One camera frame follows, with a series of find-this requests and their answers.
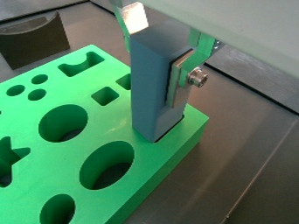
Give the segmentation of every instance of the small circular hole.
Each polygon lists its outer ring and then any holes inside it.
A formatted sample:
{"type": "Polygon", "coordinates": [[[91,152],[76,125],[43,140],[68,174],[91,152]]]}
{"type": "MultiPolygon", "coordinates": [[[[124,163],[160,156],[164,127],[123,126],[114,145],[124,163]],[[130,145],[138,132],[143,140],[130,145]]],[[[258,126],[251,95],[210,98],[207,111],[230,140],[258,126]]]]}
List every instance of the small circular hole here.
{"type": "Polygon", "coordinates": [[[18,85],[18,86],[10,87],[6,93],[7,93],[7,95],[10,95],[10,96],[16,96],[16,95],[19,95],[23,91],[24,91],[24,86],[23,86],[23,85],[18,85]]]}
{"type": "Polygon", "coordinates": [[[28,99],[30,101],[39,101],[44,96],[47,92],[44,89],[35,89],[30,94],[28,94],[28,99]]]}
{"type": "Polygon", "coordinates": [[[43,84],[48,80],[48,75],[39,74],[32,78],[32,84],[43,84]]]}

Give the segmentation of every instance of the green shape sorter block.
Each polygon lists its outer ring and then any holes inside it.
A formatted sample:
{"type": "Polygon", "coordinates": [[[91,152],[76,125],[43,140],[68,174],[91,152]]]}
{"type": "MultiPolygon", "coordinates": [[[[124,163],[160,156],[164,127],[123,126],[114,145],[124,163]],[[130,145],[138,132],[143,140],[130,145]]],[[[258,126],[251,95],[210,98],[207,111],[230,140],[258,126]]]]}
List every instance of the green shape sorter block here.
{"type": "Polygon", "coordinates": [[[187,105],[147,142],[130,88],[130,67],[94,45],[0,84],[0,223],[115,224],[134,212],[208,118],[187,105]]]}

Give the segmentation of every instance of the circular hole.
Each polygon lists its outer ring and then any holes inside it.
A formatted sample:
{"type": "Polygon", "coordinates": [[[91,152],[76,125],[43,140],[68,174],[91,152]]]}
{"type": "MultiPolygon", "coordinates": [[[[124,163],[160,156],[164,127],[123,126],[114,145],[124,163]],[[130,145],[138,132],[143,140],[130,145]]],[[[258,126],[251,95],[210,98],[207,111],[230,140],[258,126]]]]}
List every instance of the circular hole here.
{"type": "Polygon", "coordinates": [[[32,84],[43,84],[48,80],[48,75],[39,74],[35,77],[32,77],[32,84]]]}
{"type": "Polygon", "coordinates": [[[30,94],[28,94],[28,99],[30,101],[39,101],[44,96],[47,92],[44,89],[35,89],[30,94]]]}
{"type": "Polygon", "coordinates": [[[18,85],[18,86],[10,87],[6,93],[7,93],[7,95],[10,95],[10,96],[16,96],[16,95],[19,95],[23,91],[24,91],[24,86],[23,86],[23,85],[18,85]]]}
{"type": "Polygon", "coordinates": [[[86,160],[79,181],[90,190],[112,186],[127,174],[135,159],[135,150],[130,143],[114,142],[98,148],[86,160]]]}
{"type": "Polygon", "coordinates": [[[88,113],[78,105],[63,105],[51,110],[40,121],[42,138],[59,143],[71,140],[86,128],[88,113]]]}
{"type": "Polygon", "coordinates": [[[71,223],[75,214],[75,201],[67,194],[54,196],[42,208],[42,224],[71,223]]]}

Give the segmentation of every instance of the l-shaped hole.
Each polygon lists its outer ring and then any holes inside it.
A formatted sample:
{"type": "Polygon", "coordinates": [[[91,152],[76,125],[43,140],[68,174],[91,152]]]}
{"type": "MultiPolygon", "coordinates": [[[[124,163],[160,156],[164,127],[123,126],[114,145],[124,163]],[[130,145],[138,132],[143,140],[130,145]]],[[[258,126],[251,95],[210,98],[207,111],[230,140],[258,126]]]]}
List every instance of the l-shaped hole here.
{"type": "Polygon", "coordinates": [[[59,69],[67,74],[67,76],[72,77],[83,71],[88,70],[91,67],[103,62],[104,59],[94,52],[87,53],[87,59],[78,65],[62,64],[59,65],[59,69]]]}

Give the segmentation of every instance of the screw head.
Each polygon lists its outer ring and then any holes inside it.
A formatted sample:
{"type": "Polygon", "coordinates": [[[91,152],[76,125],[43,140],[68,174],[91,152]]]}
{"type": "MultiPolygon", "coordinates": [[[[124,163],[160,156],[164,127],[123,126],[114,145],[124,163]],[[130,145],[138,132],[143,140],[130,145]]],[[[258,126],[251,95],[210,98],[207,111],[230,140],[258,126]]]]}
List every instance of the screw head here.
{"type": "Polygon", "coordinates": [[[202,71],[198,66],[192,69],[188,76],[188,82],[198,88],[200,88],[208,80],[208,75],[202,71]]]}
{"type": "Polygon", "coordinates": [[[214,49],[218,50],[220,47],[220,42],[216,40],[215,45],[214,45],[214,49]]]}

